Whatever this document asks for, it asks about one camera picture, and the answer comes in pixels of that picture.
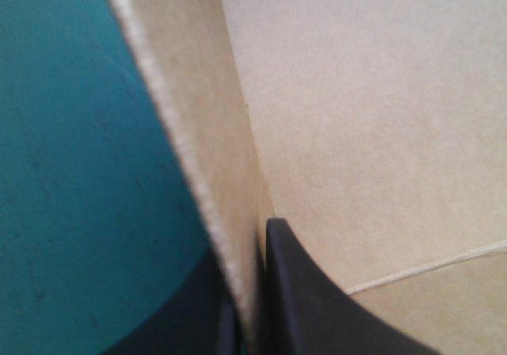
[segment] teal surface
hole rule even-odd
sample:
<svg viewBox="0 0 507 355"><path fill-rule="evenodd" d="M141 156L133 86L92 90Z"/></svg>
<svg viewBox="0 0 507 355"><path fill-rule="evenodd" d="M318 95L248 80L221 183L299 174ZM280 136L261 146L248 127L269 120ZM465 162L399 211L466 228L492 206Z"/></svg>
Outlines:
<svg viewBox="0 0 507 355"><path fill-rule="evenodd" d="M0 354L93 354L208 246L105 0L0 0Z"/></svg>

